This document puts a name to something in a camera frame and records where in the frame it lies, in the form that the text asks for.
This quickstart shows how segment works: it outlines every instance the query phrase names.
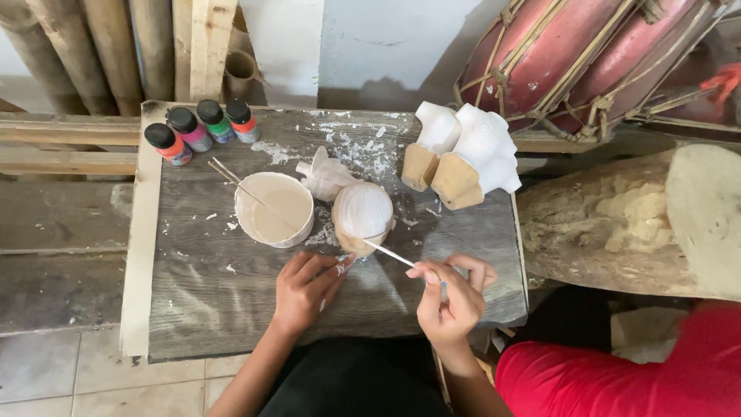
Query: gray wooden board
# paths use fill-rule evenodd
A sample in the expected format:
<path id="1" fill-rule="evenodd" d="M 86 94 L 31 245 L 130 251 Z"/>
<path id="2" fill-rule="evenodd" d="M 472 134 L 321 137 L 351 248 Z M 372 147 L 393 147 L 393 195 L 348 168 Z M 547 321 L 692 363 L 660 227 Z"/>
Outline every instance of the gray wooden board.
<path id="1" fill-rule="evenodd" d="M 119 323 L 124 255 L 0 256 L 0 336 Z"/>
<path id="2" fill-rule="evenodd" d="M 173 105 L 145 104 L 142 122 L 147 124 L 163 122 L 167 106 Z M 275 249 L 255 242 L 239 227 L 232 230 L 228 223 L 237 223 L 235 187 L 207 165 L 216 157 L 239 177 L 275 171 L 300 178 L 296 164 L 309 162 L 319 145 L 327 146 L 330 155 L 342 156 L 356 176 L 382 185 L 391 196 L 398 219 L 385 245 L 410 260 L 442 259 L 453 251 L 486 259 L 495 266 L 499 279 L 485 290 L 487 308 L 482 321 L 522 321 L 527 301 L 511 196 L 497 190 L 478 206 L 448 211 L 431 189 L 417 193 L 403 185 L 399 172 L 404 148 L 399 145 L 416 141 L 421 128 L 413 114 L 253 113 L 262 132 L 263 143 L 258 146 L 281 147 L 282 152 L 271 156 L 234 141 L 214 144 L 185 166 L 162 166 L 149 330 L 151 359 L 251 351 L 272 317 L 280 268 L 304 249 L 342 254 L 338 246 L 322 238 L 332 237 L 333 228 L 330 206 L 318 200 L 309 239 L 293 248 Z M 419 333 L 416 308 L 425 284 L 407 278 L 407 269 L 378 252 L 358 260 L 333 305 L 306 332 L 302 343 L 331 335 Z"/>
<path id="3" fill-rule="evenodd" d="M 132 184 L 0 182 L 0 254 L 125 252 Z"/>

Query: paintbrush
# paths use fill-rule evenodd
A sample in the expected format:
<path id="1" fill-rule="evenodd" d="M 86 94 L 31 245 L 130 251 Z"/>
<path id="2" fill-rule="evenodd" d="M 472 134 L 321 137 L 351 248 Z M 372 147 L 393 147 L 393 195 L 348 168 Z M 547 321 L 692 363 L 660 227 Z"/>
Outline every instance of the paintbrush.
<path id="1" fill-rule="evenodd" d="M 222 167 L 224 169 L 224 171 L 226 171 L 227 173 L 229 173 L 229 175 L 226 175 L 226 173 L 224 171 L 222 171 L 221 169 L 219 169 L 219 166 L 216 166 L 211 161 L 209 161 L 208 162 L 208 165 L 211 168 L 217 170 L 219 172 L 219 174 L 223 175 L 224 178 L 226 178 L 227 180 L 229 180 L 229 182 L 231 182 L 232 184 L 236 185 L 237 188 L 239 188 L 240 190 L 244 191 L 248 196 L 252 197 L 256 202 L 260 203 L 263 207 L 265 207 L 266 209 L 270 210 L 270 213 L 272 213 L 273 216 L 275 216 L 278 220 L 280 220 L 281 223 L 283 223 L 284 225 L 288 226 L 289 229 L 301 230 L 300 227 L 297 228 L 294 225 L 290 224 L 286 219 L 283 218 L 283 216 L 281 216 L 278 213 L 276 213 L 276 211 L 273 210 L 272 207 L 270 207 L 267 204 L 263 203 L 262 201 L 260 201 L 259 198 L 255 197 L 254 194 L 250 193 L 244 187 L 242 187 L 239 184 L 239 177 L 237 177 L 236 175 L 234 175 L 234 173 L 232 171 L 229 171 L 229 169 L 227 167 L 225 167 L 224 164 L 221 163 L 221 161 L 219 161 L 218 159 L 216 159 L 214 157 L 212 157 L 211 159 L 213 159 L 214 161 L 216 161 L 216 163 L 219 164 L 219 166 Z"/>
<path id="2" fill-rule="evenodd" d="M 406 258 L 401 257 L 401 255 L 397 255 L 396 253 L 392 252 L 389 249 L 386 249 L 383 246 L 376 245 L 375 243 L 373 243 L 373 242 L 371 242 L 369 240 L 366 240 L 366 239 L 363 239 L 363 242 L 366 242 L 368 245 L 371 245 L 372 247 L 374 247 L 374 248 L 378 249 L 379 251 L 387 254 L 388 256 L 395 257 L 396 259 L 402 261 L 403 263 L 406 263 L 407 265 L 411 266 L 412 268 L 415 267 L 414 266 L 414 263 L 412 263 L 412 261 L 407 260 Z M 440 280 L 440 282 L 442 283 L 442 285 L 448 286 L 448 283 L 446 283 L 445 281 Z"/>

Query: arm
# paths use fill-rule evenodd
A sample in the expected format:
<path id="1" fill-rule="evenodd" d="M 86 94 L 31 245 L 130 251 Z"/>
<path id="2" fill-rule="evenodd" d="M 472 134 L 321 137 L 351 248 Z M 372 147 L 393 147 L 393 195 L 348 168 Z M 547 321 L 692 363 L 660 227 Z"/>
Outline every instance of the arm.
<path id="1" fill-rule="evenodd" d="M 468 280 L 452 266 L 468 269 Z M 417 318 L 445 369 L 455 412 L 463 417 L 512 416 L 466 340 L 484 314 L 482 290 L 496 279 L 494 268 L 467 255 L 452 255 L 444 263 L 418 262 L 407 275 L 424 277 L 427 282 Z M 440 280 L 448 283 L 446 301 L 442 299 Z"/>
<path id="2" fill-rule="evenodd" d="M 255 416 L 259 412 L 293 345 L 330 305 L 354 259 L 355 254 L 338 262 L 331 256 L 301 252 L 286 263 L 276 282 L 273 320 L 208 417 Z M 314 279 L 322 268 L 329 270 Z"/>

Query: paint bottle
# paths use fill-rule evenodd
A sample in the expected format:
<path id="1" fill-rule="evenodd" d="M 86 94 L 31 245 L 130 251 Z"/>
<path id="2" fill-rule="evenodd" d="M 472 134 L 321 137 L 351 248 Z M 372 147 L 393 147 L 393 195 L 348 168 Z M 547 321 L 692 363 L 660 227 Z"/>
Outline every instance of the paint bottle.
<path id="1" fill-rule="evenodd" d="M 213 139 L 192 111 L 185 107 L 173 108 L 167 112 L 167 122 L 178 132 L 180 139 L 195 152 L 206 152 L 211 149 Z"/>
<path id="2" fill-rule="evenodd" d="M 227 116 L 237 138 L 244 143 L 253 143 L 260 139 L 260 128 L 252 117 L 250 106 L 242 99 L 232 99 L 227 103 Z"/>
<path id="3" fill-rule="evenodd" d="M 196 107 L 198 117 L 203 121 L 206 130 L 218 143 L 229 143 L 234 139 L 234 130 L 219 103 L 212 99 L 201 100 Z"/>
<path id="4" fill-rule="evenodd" d="M 164 123 L 152 123 L 144 129 L 144 138 L 173 165 L 185 165 L 190 162 L 193 152 L 185 142 Z"/>

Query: red shirt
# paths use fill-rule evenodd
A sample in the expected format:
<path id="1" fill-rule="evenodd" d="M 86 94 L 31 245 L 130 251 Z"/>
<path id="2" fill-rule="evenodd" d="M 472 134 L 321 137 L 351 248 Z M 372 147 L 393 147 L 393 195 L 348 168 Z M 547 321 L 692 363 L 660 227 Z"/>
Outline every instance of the red shirt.
<path id="1" fill-rule="evenodd" d="M 524 342 L 496 368 L 516 417 L 741 416 L 741 308 L 699 309 L 663 364 Z"/>

